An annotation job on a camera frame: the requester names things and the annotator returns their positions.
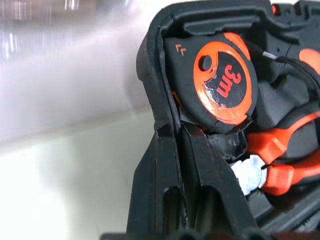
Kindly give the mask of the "black plastic tool case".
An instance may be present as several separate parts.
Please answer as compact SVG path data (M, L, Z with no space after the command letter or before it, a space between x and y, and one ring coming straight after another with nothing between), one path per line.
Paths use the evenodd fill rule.
M195 124L174 97L166 75L164 41L227 32L239 35L249 50L257 76L257 101L244 126L229 133L210 132ZM154 133L170 130L175 137L185 227L168 235L126 231L126 240L320 240L320 176L293 185L283 195L261 189L244 195L257 228L230 235L200 233L191 227L182 173L183 124L199 127L231 168L249 158L249 134L275 128L298 111L320 111L320 1L209 0L169 5L149 25L136 57L136 72L151 105ZM293 134L276 163L292 165L318 149L320 118Z

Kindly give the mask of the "orange black tape measure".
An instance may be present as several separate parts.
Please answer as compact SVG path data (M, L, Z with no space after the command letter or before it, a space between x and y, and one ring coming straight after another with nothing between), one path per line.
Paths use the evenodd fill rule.
M171 91L195 124L226 134L250 121L258 80L249 49L238 34L170 37L164 49Z

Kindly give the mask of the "orange handled pliers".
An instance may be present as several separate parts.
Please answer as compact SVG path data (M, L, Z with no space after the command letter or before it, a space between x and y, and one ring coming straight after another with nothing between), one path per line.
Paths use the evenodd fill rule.
M294 133L304 125L320 118L320 110L298 111L286 116L278 126L247 136L249 158L235 162L233 170L244 195L260 189L280 196L303 180L320 177L320 149L297 163L276 163L289 146Z

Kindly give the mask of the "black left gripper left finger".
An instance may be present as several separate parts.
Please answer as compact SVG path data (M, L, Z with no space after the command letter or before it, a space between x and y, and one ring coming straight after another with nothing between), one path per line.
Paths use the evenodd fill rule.
M169 235L186 225L182 175L174 134L158 129L132 182L126 231Z

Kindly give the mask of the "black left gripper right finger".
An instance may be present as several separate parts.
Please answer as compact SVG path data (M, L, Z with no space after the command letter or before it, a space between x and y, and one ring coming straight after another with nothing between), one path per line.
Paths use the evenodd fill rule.
M181 126L181 170L190 226L210 232L242 236L258 225L228 163L192 124Z

